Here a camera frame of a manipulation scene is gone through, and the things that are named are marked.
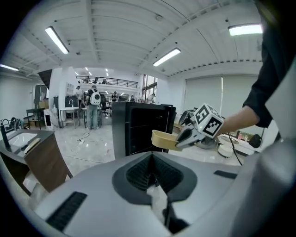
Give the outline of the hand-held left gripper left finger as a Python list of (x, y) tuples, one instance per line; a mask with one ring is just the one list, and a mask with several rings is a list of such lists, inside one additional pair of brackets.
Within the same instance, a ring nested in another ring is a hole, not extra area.
[(119, 195), (126, 192), (135, 199), (146, 192), (131, 185), (124, 172), (151, 156), (144, 152), (90, 167), (52, 191), (35, 209), (47, 224), (68, 237), (170, 237), (158, 220), (151, 204), (130, 203)]

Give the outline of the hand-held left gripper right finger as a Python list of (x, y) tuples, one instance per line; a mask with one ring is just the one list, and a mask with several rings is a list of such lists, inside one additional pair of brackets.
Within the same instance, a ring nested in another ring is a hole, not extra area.
[(201, 162), (161, 153), (165, 158), (192, 170), (197, 177), (192, 193), (183, 201), (169, 205), (162, 186), (152, 188), (152, 211), (161, 223), (169, 220), (171, 232), (180, 232), (192, 225), (220, 200), (232, 185), (240, 168), (225, 164)]

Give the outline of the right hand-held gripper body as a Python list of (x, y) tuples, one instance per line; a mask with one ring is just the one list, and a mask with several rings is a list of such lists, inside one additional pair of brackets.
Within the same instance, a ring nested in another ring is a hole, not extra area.
[(205, 138), (214, 139), (224, 123), (218, 111), (207, 103), (198, 107), (190, 119), (193, 122), (193, 131), (197, 132), (197, 135), (194, 135), (194, 138), (197, 138), (196, 142), (201, 142)]

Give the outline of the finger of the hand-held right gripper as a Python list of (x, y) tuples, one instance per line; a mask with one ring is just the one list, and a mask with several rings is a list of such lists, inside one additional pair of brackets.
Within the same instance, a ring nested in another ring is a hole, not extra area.
[(200, 142), (204, 138), (205, 138), (205, 136), (191, 136), (191, 137), (184, 139), (182, 141), (178, 141), (177, 144), (175, 145), (175, 147), (178, 149), (185, 149), (185, 148), (195, 145), (197, 142)]
[(197, 138), (197, 130), (194, 127), (183, 127), (177, 136), (177, 141), (194, 140)]

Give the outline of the yellow plastic tray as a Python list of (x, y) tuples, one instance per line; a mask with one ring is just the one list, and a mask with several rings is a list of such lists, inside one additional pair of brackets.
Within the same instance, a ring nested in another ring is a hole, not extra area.
[(177, 148), (177, 136), (169, 133), (165, 133), (158, 130), (152, 130), (151, 137), (152, 145), (158, 148), (167, 150), (182, 151), (183, 149)]

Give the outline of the black cabinet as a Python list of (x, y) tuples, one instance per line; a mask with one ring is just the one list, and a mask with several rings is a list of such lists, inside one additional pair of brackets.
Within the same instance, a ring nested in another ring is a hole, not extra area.
[(152, 145), (152, 130), (171, 134), (176, 117), (173, 105), (115, 102), (112, 106), (112, 139), (115, 159), (166, 149)]

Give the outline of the person's right forearm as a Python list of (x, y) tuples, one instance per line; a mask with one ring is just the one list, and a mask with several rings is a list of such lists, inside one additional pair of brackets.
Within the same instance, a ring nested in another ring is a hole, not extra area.
[(224, 120), (224, 123), (221, 129), (217, 132), (216, 136), (244, 129), (256, 125), (258, 122), (259, 116), (255, 113), (255, 111), (252, 108), (245, 106), (238, 113), (227, 117)]

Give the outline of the zebra striped chair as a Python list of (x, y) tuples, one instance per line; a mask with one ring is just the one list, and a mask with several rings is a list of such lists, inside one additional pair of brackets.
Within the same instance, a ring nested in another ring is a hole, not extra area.
[(179, 125), (188, 125), (192, 122), (191, 118), (194, 115), (194, 112), (197, 110), (197, 107), (193, 109), (185, 110), (179, 119)]

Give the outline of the grey roller blind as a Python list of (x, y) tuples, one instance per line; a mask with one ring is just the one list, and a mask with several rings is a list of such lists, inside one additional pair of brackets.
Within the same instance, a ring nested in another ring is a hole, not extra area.
[(222, 116), (228, 117), (241, 110), (256, 76), (227, 75), (223, 78)]
[(189, 79), (186, 81), (184, 110), (207, 103), (220, 111), (222, 80), (220, 76)]

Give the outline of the wooden sink counter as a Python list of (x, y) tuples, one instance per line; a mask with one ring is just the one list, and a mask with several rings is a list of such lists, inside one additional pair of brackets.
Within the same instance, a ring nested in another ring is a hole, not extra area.
[(63, 184), (67, 177), (73, 177), (60, 153), (53, 131), (22, 129), (8, 135), (8, 141), (21, 133), (36, 133), (34, 139), (39, 138), (40, 142), (25, 154), (25, 148), (34, 139), (22, 148), (6, 148), (3, 139), (0, 138), (0, 156), (13, 179), (28, 196), (31, 192), (23, 182), (29, 173), (33, 174), (49, 193)]

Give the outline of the person's black shirt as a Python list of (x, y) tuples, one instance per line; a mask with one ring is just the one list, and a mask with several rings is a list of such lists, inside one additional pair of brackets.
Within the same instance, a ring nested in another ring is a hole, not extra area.
[(265, 103), (287, 74), (296, 46), (289, 29), (292, 14), (280, 0), (254, 0), (263, 24), (262, 67), (243, 104), (244, 125), (268, 127), (272, 116)]

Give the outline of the black mezzanine railing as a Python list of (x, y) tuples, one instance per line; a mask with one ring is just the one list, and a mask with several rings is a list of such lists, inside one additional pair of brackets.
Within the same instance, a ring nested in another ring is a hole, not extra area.
[(103, 84), (122, 87), (138, 88), (138, 82), (109, 77), (76, 76), (79, 84)]

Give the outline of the light wooden tray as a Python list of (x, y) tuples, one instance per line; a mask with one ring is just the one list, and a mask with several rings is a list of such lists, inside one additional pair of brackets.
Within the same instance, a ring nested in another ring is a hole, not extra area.
[(27, 154), (36, 144), (40, 142), (39, 138), (34, 139), (24, 150), (24, 153)]

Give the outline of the white sink basin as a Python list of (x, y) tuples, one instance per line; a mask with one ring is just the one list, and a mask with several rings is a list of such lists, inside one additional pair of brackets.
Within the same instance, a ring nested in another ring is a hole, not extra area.
[(11, 146), (24, 147), (37, 136), (36, 133), (21, 133), (9, 140)]

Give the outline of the white cabinet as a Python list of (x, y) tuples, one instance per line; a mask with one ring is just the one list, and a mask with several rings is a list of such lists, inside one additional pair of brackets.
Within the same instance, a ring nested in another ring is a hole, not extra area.
[(47, 129), (52, 129), (53, 128), (53, 122), (52, 122), (52, 115), (50, 109), (44, 109), (43, 111), (44, 115), (44, 123)]

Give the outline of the black shelf table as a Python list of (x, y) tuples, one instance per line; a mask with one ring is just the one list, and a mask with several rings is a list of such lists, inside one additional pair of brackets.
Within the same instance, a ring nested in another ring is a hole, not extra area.
[(41, 129), (44, 124), (44, 108), (26, 110), (26, 120), (29, 128), (34, 125)]

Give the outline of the black faucet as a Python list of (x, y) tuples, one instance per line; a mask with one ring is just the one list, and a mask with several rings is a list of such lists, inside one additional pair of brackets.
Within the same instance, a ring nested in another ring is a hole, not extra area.
[[(5, 124), (4, 124), (5, 121), (7, 122), (6, 125), (8, 125), (8, 130), (6, 130), (6, 128), (5, 128)], [(10, 127), (10, 123), (9, 123), (8, 119), (3, 119), (3, 120), (0, 121), (0, 131), (1, 131), (1, 134), (2, 134), (2, 138), (3, 138), (3, 142), (5, 144), (5, 147), (10, 148), (10, 144), (9, 144), (9, 141), (8, 141), (8, 138), (7, 138), (7, 133), (11, 132), (12, 128)]]

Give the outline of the black white striped bag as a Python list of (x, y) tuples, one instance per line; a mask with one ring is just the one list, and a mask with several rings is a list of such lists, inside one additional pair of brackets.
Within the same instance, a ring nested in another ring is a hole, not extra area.
[(10, 121), (10, 128), (14, 131), (20, 130), (23, 128), (23, 123), (21, 119), (12, 117)]

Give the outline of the black staircase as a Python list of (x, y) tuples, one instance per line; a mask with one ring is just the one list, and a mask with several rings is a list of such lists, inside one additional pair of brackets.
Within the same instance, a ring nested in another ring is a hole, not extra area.
[(44, 85), (49, 89), (52, 70), (45, 70), (38, 73)]

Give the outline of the metal frame sink stand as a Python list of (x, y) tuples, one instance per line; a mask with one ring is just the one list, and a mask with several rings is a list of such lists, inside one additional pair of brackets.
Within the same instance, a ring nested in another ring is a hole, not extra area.
[(59, 109), (60, 127), (72, 124), (74, 128), (80, 125), (79, 100), (75, 96), (65, 97), (65, 106)]

